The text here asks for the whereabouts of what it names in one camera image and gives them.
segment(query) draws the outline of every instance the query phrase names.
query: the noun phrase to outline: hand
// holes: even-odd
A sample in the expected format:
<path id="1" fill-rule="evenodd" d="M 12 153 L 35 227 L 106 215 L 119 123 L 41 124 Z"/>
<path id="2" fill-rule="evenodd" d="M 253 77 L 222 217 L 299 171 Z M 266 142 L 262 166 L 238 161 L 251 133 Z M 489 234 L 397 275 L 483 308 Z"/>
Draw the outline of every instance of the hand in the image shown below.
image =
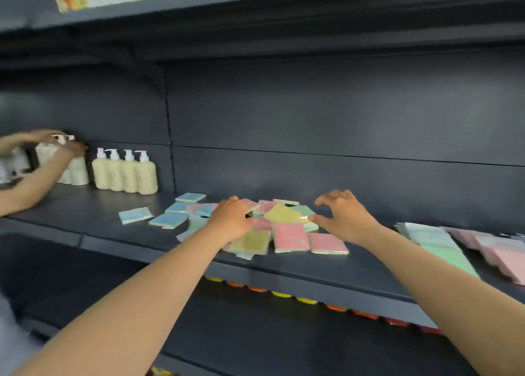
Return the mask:
<path id="1" fill-rule="evenodd" d="M 246 218 L 248 210 L 248 205 L 244 201 L 239 200 L 237 196 L 232 196 L 220 202 L 203 229 L 213 231 L 214 237 L 217 236 L 222 247 L 249 231 L 253 219 Z"/>
<path id="2" fill-rule="evenodd" d="M 74 158 L 82 158 L 85 156 L 88 146 L 82 141 L 68 141 L 62 145 L 60 150 L 71 152 Z"/>
<path id="3" fill-rule="evenodd" d="M 64 135 L 65 133 L 60 130 L 39 129 L 39 130 L 26 131 L 21 134 L 25 142 L 33 142 L 35 144 L 38 144 L 40 142 L 48 142 L 50 144 L 56 144 L 57 141 L 53 137 L 53 135 L 56 135 L 56 134 Z"/>
<path id="4" fill-rule="evenodd" d="M 371 235 L 382 228 L 350 191 L 333 190 L 321 195 L 316 199 L 316 206 L 320 205 L 330 207 L 333 218 L 312 215 L 308 219 L 341 240 L 365 246 Z"/>

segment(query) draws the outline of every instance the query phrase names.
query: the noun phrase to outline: forearm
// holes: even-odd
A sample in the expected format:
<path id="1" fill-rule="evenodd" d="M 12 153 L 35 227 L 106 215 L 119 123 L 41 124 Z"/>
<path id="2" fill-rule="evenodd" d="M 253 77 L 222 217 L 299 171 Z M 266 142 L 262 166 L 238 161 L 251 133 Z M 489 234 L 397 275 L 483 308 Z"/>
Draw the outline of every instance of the forearm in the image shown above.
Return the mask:
<path id="1" fill-rule="evenodd" d="M 15 375 L 146 374 L 220 247 L 212 233 L 199 230 L 117 287 Z"/>
<path id="2" fill-rule="evenodd" d="M 73 156 L 73 153 L 66 149 L 58 149 L 44 165 L 23 178 L 13 188 L 13 193 L 19 200 L 27 203 L 28 207 L 37 204 L 60 180 Z"/>
<path id="3" fill-rule="evenodd" d="M 10 135 L 5 135 L 0 138 L 0 156 L 6 156 L 11 153 L 11 151 L 19 147 L 25 142 L 25 137 L 23 133 L 15 133 Z"/>
<path id="4" fill-rule="evenodd" d="M 480 374 L 522 374 L 525 306 L 385 227 L 364 246 Z"/>

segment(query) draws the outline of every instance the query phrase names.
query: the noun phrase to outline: person's left hand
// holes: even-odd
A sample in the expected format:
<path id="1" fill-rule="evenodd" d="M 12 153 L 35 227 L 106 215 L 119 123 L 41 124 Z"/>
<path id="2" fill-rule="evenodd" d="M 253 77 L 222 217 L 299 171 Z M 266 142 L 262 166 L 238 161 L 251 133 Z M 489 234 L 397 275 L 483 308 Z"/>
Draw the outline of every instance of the person's left hand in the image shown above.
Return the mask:
<path id="1" fill-rule="evenodd" d="M 38 129 L 31 130 L 21 133 L 25 142 L 33 142 L 38 144 L 40 142 L 47 142 L 50 144 L 56 144 L 56 139 L 53 135 L 60 134 L 65 135 L 63 131 L 53 129 Z"/>
<path id="2" fill-rule="evenodd" d="M 220 202 L 204 228 L 213 230 L 214 236 L 217 236 L 221 245 L 224 246 L 249 231 L 253 219 L 246 218 L 248 210 L 248 204 L 239 200 L 237 196 L 232 196 L 230 199 Z"/>

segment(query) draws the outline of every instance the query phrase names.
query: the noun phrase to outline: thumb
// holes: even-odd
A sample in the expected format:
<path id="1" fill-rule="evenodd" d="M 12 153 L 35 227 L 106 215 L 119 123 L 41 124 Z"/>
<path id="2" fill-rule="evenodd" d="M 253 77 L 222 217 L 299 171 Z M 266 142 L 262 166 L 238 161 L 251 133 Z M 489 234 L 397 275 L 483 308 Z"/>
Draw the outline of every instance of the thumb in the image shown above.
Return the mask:
<path id="1" fill-rule="evenodd" d="M 328 225 L 332 221 L 331 218 L 326 218 L 318 214 L 308 216 L 308 220 L 312 221 L 313 223 L 317 224 L 318 226 L 324 229 L 326 229 L 326 227 L 328 227 Z"/>

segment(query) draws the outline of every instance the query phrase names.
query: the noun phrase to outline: person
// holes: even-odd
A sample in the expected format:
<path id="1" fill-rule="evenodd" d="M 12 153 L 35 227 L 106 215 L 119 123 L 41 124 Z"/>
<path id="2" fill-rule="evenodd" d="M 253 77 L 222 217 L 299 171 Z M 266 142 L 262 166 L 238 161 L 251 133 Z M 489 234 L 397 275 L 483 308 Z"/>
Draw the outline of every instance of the person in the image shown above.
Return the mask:
<path id="1" fill-rule="evenodd" d="M 64 134 L 59 130 L 40 129 L 6 135 L 0 138 L 0 157 L 9 155 L 14 148 L 24 143 L 57 143 L 53 135 Z M 53 157 L 27 174 L 15 187 L 0 191 L 0 217 L 27 210 L 38 204 L 54 187 L 69 162 L 84 156 L 86 145 L 81 141 L 68 141 Z"/>
<path id="2" fill-rule="evenodd" d="M 350 191 L 321 195 L 316 205 L 330 207 L 333 217 L 310 220 L 377 256 L 475 370 L 523 374 L 523 304 L 382 226 Z M 205 227 L 86 310 L 13 374 L 146 374 L 214 256 L 250 229 L 247 207 L 235 196 L 222 201 Z"/>

